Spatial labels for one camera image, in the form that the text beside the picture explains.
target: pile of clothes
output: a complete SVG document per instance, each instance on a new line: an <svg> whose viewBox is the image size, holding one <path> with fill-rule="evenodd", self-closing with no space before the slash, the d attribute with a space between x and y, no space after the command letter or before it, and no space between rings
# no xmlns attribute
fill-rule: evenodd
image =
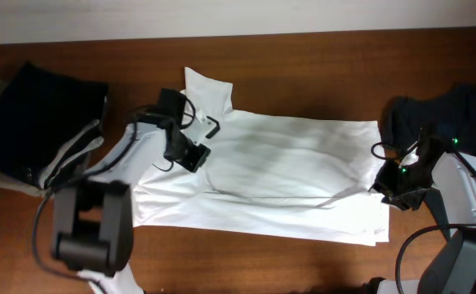
<svg viewBox="0 0 476 294"><path fill-rule="evenodd" d="M26 63L0 81L0 187L44 195L87 166L104 138L108 85Z"/></svg>

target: white cloth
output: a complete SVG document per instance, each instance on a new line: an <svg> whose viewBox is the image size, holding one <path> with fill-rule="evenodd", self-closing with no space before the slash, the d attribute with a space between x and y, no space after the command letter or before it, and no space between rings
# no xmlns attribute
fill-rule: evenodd
<svg viewBox="0 0 476 294"><path fill-rule="evenodd" d="M377 122L272 117L232 110L232 84L185 69L186 95L220 122L197 173L151 167L134 189L135 225L219 229L375 245L389 209L369 194L382 162Z"/></svg>

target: brown wooden surface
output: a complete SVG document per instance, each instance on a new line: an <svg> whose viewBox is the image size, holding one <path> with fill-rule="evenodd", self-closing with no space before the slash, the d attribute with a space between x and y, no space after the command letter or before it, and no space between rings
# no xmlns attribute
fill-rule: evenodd
<svg viewBox="0 0 476 294"><path fill-rule="evenodd" d="M95 153L98 159L119 139L122 116L129 109L155 101L161 87L183 88L184 66L232 82L235 109L380 120L393 96L429 99L455 82L476 82L476 29L0 46L0 78L10 78L27 59L58 73L110 84L107 138ZM54 278L33 263L29 236L39 201L0 189L0 293L88 293L86 285ZM40 227L39 246L46 256L51 214L48 208ZM131 265L149 292L357 287L372 277L393 278L402 242L431 224L426 209L392 210L390 243L376 247L144 227L136 229ZM439 233L413 243L403 262L403 278L419 278L442 245Z"/></svg>

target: black garment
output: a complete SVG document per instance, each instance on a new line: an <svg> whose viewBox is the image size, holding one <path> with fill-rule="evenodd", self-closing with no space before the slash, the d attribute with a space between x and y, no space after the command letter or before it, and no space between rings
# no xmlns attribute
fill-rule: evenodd
<svg viewBox="0 0 476 294"><path fill-rule="evenodd" d="M382 140L406 149L419 137L422 127L434 123L438 135L447 139L456 138L459 151L476 156L476 86L460 85L437 99L418 101L399 97L394 102L382 130ZM426 203L443 206L437 193L428 193ZM429 205L438 223L446 223L436 215L436 208Z"/></svg>
<svg viewBox="0 0 476 294"><path fill-rule="evenodd" d="M102 119L107 91L26 63L0 97L0 172L38 186L58 149Z"/></svg>

